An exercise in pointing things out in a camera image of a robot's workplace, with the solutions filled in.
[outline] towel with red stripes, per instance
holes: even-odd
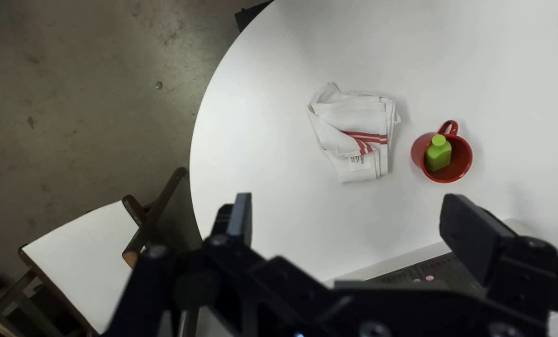
[[[341,182],[377,180],[390,173],[395,104],[377,92],[343,92],[326,85],[309,106],[317,141]]]

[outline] red mug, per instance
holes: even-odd
[[[448,139],[448,143],[451,145],[451,165],[450,167],[437,171],[437,173],[431,173],[427,169],[425,154],[431,147],[431,139],[437,134],[425,134],[425,135],[418,137],[412,145],[410,156],[412,156],[414,165],[420,167],[429,180],[438,182],[438,184],[451,184],[451,182],[463,179],[470,171],[472,149],[465,139],[459,137],[459,124],[455,120],[448,120],[440,128],[438,134],[444,135]]]

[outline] green cap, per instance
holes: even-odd
[[[446,139],[444,135],[435,135],[435,137],[431,139],[431,145],[437,147],[437,149],[442,149],[442,147],[448,145],[448,139]]]

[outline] folded cloth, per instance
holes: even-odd
[[[341,182],[377,180],[390,173],[393,128],[392,100],[377,92],[341,92],[326,85],[309,106],[309,120]]]

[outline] red stripe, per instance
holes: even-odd
[[[363,143],[354,139],[358,143],[358,149],[360,149],[360,156],[365,156],[365,149],[363,149]]]
[[[350,137],[380,137],[380,139],[388,139],[388,135],[380,135],[380,134],[360,134],[360,132],[345,132]]]
[[[378,145],[388,145],[388,139],[362,139],[362,137],[352,137],[360,143],[378,143]]]

